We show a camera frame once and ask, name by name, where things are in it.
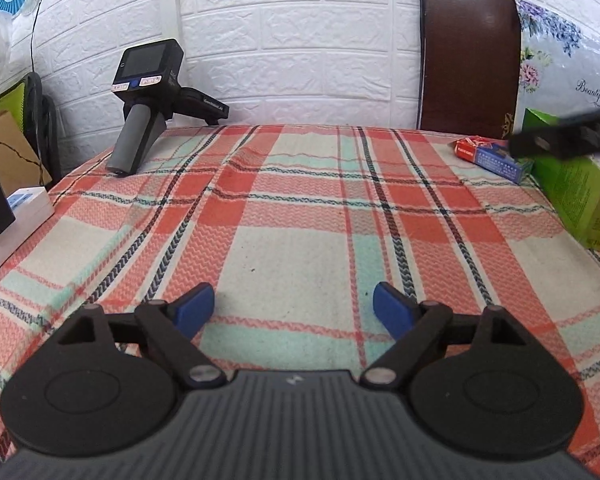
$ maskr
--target black cable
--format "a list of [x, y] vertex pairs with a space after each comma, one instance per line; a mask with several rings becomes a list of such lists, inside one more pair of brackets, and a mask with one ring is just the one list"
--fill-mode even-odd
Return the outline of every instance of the black cable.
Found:
[[36, 23], [38, 22], [38, 14], [40, 13], [40, 7], [42, 6], [42, 0], [38, 2], [38, 8], [36, 9], [36, 15], [33, 18], [33, 26], [31, 27], [31, 43], [30, 43], [30, 51], [31, 51], [31, 71], [35, 72], [35, 66], [33, 63], [33, 33], [36, 31]]
[[6, 142], [2, 142], [1, 140], [0, 140], [0, 146], [4, 146], [5, 148], [8, 148], [9, 150], [11, 150], [13, 153], [15, 153], [19, 158], [21, 158], [25, 162], [28, 162], [29, 164], [33, 164], [33, 165], [37, 166], [38, 168], [40, 168], [40, 186], [45, 185], [44, 174], [42, 171], [42, 163], [41, 162], [35, 162], [34, 160], [30, 160], [27, 157], [20, 155], [18, 150], [16, 150], [13, 146], [8, 145]]

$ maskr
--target tablecloth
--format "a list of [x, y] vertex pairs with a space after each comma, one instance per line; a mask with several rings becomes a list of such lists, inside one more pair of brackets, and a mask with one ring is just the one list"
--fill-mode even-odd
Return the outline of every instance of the tablecloth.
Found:
[[[600, 475], [600, 254], [530, 181], [456, 158], [452, 136], [321, 126], [170, 130], [135, 176], [105, 152], [51, 192], [56, 213], [0, 269], [0, 391], [85, 301], [130, 311], [198, 282], [194, 342], [224, 368], [348, 368], [392, 344], [376, 283], [476, 314], [506, 306], [578, 380], [570, 451]], [[10, 440], [0, 421], [0, 462]]]

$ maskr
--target white label sticker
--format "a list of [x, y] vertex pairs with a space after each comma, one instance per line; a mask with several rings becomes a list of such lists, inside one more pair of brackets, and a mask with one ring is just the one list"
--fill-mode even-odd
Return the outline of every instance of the white label sticker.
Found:
[[161, 80], [162, 80], [161, 75], [154, 75], [152, 77], [143, 77], [140, 80], [140, 86], [155, 85], [156, 83], [159, 83]]
[[120, 83], [117, 85], [113, 85], [111, 87], [111, 91], [112, 92], [123, 92], [125, 90], [128, 90], [128, 88], [129, 88], [129, 83]]

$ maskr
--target black circular disc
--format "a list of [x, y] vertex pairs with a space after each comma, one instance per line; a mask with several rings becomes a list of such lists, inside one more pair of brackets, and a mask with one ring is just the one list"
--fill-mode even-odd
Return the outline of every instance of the black circular disc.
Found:
[[170, 376], [147, 359], [115, 349], [84, 358], [58, 352], [40, 361], [34, 355], [14, 374], [0, 396], [0, 415], [19, 447], [93, 456], [142, 440], [174, 402]]
[[582, 395], [550, 356], [490, 345], [435, 362], [409, 389], [419, 421], [451, 447], [482, 458], [525, 460], [567, 446]]

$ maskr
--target brick wall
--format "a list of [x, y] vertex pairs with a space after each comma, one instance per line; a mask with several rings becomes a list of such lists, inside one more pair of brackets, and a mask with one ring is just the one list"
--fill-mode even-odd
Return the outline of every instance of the brick wall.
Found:
[[[600, 35], [600, 0], [529, 0]], [[243, 123], [412, 127], [420, 69], [418, 0], [180, 0], [189, 82]], [[16, 20], [5, 84], [30, 65]], [[36, 70], [60, 110], [69, 169], [122, 124], [109, 92], [126, 46], [159, 37], [159, 0], [44, 0]]]

